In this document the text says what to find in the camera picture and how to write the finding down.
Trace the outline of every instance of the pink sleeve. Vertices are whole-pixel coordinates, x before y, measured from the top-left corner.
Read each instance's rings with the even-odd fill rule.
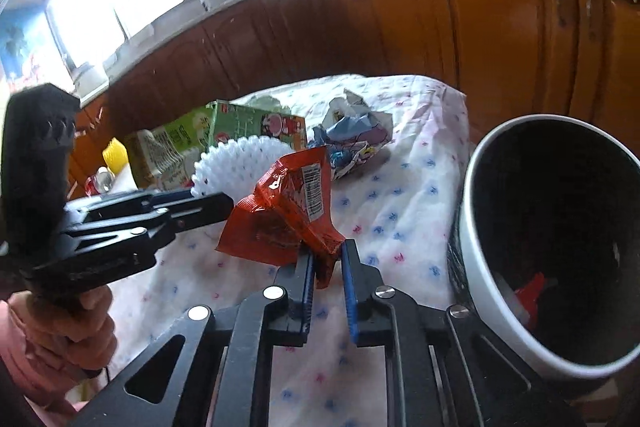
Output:
[[[34,407],[40,416],[39,408],[55,411],[56,417],[60,413],[73,413],[65,394],[86,378],[85,373],[48,349],[31,343],[24,334],[24,324],[4,301],[0,301],[0,357],[24,396],[40,406]]]

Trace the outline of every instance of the red object in mug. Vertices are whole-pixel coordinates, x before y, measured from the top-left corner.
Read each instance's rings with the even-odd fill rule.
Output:
[[[516,297],[529,314],[529,322],[526,324],[527,330],[531,331],[538,325],[538,297],[545,288],[545,276],[538,272],[526,285],[516,290]]]

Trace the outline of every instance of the metal rivet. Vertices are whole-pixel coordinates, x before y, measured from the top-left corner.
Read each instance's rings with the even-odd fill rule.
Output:
[[[280,286],[269,286],[268,288],[264,289],[262,295],[274,301],[275,299],[279,299],[284,295],[284,290],[280,288]]]
[[[391,288],[391,286],[387,286],[386,284],[383,284],[382,286],[378,286],[376,288],[376,296],[380,297],[381,299],[390,299],[395,294],[396,290]]]
[[[462,304],[454,304],[451,308],[449,308],[449,314],[454,319],[466,319],[469,316],[469,310],[466,309]]]
[[[201,321],[209,316],[209,310],[205,306],[194,306],[188,315],[192,321]]]

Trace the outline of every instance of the kitchen wall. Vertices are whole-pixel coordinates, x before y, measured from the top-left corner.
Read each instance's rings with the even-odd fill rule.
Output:
[[[0,13],[0,62],[11,91],[44,82],[73,89],[42,7]]]

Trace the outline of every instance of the human hand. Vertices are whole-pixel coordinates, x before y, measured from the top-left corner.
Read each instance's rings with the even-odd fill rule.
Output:
[[[82,308],[73,312],[29,291],[15,293],[8,302],[29,341],[83,369],[101,369],[118,344],[107,313],[113,296],[109,287],[101,286],[78,299]]]

